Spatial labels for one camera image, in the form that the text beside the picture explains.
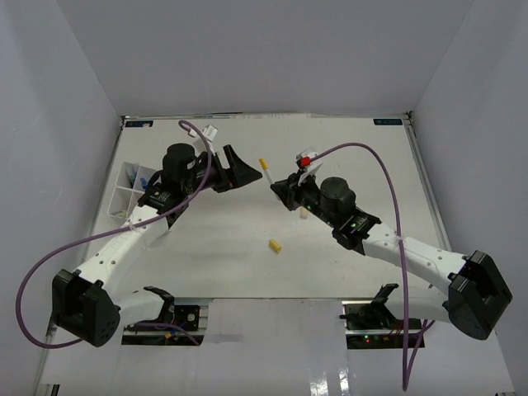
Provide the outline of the white marker orange cap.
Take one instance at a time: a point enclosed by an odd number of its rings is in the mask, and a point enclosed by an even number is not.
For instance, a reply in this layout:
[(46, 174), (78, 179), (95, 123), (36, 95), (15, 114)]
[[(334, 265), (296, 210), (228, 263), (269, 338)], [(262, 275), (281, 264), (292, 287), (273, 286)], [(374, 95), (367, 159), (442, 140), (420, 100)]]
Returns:
[(269, 170), (269, 167), (268, 167), (266, 159), (260, 158), (259, 159), (259, 163), (261, 165), (262, 171), (264, 172), (264, 175), (265, 175), (269, 185), (272, 185), (274, 181), (273, 181), (273, 178), (271, 176), (271, 173), (270, 173), (270, 170)]

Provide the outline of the dark blue pen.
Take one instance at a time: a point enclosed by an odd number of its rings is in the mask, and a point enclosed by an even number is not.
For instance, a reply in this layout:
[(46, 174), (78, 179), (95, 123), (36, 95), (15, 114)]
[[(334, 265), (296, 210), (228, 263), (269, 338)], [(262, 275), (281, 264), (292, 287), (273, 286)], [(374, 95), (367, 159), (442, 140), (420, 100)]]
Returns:
[(134, 187), (138, 169), (139, 166), (137, 164), (126, 163), (125, 165), (125, 175), (130, 185), (130, 188)]

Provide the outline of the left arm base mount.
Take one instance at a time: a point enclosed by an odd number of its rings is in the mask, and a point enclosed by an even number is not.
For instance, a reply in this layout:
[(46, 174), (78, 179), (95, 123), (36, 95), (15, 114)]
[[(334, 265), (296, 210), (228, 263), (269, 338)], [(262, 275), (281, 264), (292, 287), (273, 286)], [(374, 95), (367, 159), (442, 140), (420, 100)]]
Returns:
[(146, 286), (116, 303), (126, 346), (198, 347), (207, 327), (207, 307)]

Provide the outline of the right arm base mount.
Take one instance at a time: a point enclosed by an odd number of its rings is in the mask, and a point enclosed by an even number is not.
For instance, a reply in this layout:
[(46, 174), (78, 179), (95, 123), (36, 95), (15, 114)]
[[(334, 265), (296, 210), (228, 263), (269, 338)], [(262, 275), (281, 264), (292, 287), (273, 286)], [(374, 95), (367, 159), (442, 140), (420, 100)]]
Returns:
[(398, 284), (382, 285), (374, 298), (342, 301), (339, 318), (344, 322), (346, 347), (354, 350), (403, 348), (403, 314), (393, 314), (387, 303), (395, 297)]

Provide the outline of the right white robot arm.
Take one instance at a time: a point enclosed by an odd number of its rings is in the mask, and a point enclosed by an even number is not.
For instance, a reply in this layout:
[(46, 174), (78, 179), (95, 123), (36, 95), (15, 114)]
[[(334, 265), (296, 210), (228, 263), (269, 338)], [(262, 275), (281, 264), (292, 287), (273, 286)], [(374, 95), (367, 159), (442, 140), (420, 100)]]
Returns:
[(512, 301), (497, 264), (485, 252), (449, 252), (399, 238), (395, 230), (356, 205), (356, 194), (341, 177), (317, 183), (313, 176), (299, 182), (300, 173), (271, 184), (271, 190), (290, 211), (299, 207), (323, 221), (332, 237), (347, 250), (406, 269), (432, 285), (432, 290), (398, 302), (391, 287), (372, 301), (372, 317), (381, 328), (393, 328), (403, 317), (451, 323), (463, 334), (486, 340)]

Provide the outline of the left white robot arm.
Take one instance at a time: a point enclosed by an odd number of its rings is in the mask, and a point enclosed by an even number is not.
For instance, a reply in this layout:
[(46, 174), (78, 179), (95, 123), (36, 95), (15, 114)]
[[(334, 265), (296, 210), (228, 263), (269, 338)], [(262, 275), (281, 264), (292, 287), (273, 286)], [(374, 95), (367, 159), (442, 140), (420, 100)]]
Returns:
[(116, 291), (143, 251), (167, 233), (202, 189), (223, 193), (262, 178), (230, 145), (224, 146), (228, 167), (215, 153), (196, 153), (189, 144), (167, 148), (161, 170), (155, 172), (125, 230), (101, 247), (75, 271), (60, 271), (52, 281), (55, 325), (95, 347), (105, 345), (119, 327), (143, 323), (164, 329), (175, 318), (173, 296), (145, 286), (125, 298)]

